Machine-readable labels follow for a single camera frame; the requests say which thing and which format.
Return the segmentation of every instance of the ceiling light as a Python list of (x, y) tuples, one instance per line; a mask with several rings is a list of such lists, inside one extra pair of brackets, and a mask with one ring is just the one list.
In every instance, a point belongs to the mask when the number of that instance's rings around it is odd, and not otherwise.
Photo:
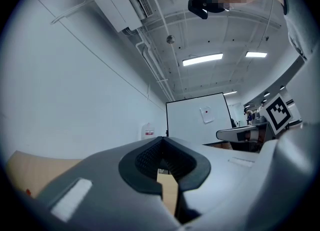
[(237, 92), (237, 91), (231, 91), (231, 92), (224, 93), (223, 95), (234, 94), (234, 93), (236, 93), (236, 92)]
[(202, 57), (194, 57), (190, 59), (185, 59), (182, 61), (183, 66), (189, 66), (193, 64), (198, 64), (202, 62), (207, 62), (207, 61), (216, 61), (216, 60), (221, 60), (223, 57), (222, 53), (219, 54), (213, 54), (213, 55), (207, 55), (207, 56), (202, 56)]
[(267, 53), (248, 51), (245, 56), (247, 58), (265, 58)]

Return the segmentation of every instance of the whiteboard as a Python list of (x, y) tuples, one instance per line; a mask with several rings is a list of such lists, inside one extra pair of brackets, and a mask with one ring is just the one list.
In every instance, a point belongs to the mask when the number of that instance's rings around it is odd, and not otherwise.
[[(200, 108), (210, 107), (214, 121), (205, 123)], [(223, 93), (169, 102), (166, 104), (170, 137), (197, 144), (221, 142), (216, 132), (231, 129), (231, 117)]]

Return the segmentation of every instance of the ceiling sprinkler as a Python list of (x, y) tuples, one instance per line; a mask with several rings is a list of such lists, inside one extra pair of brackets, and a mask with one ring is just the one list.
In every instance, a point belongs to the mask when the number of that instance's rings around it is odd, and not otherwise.
[(168, 35), (168, 37), (166, 38), (166, 42), (170, 45), (174, 44), (176, 41), (176, 38), (173, 35)]

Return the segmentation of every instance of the paper on whiteboard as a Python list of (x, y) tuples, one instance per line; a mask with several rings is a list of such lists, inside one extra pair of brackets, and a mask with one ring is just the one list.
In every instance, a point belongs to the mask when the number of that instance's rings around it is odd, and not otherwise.
[(203, 122), (205, 124), (213, 122), (215, 120), (212, 111), (211, 111), (211, 107), (206, 106), (206, 107), (200, 107), (200, 112), (203, 118)]

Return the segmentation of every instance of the fluorescent light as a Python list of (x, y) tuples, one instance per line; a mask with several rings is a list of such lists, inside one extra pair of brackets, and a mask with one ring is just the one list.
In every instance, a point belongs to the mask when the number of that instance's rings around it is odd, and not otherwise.
[(267, 53), (248, 51), (245, 56), (247, 58), (265, 58)]
[(213, 55), (207, 55), (207, 56), (202, 56), (202, 57), (194, 57), (190, 59), (185, 59), (182, 61), (183, 66), (189, 66), (193, 64), (198, 64), (202, 62), (207, 62), (207, 61), (216, 61), (216, 60), (221, 60), (223, 57), (222, 53), (219, 54), (213, 54)]
[(227, 93), (224, 93), (223, 95), (229, 95), (229, 94), (233, 94), (233, 93), (236, 93), (237, 91), (231, 91), (231, 92), (227, 92)]

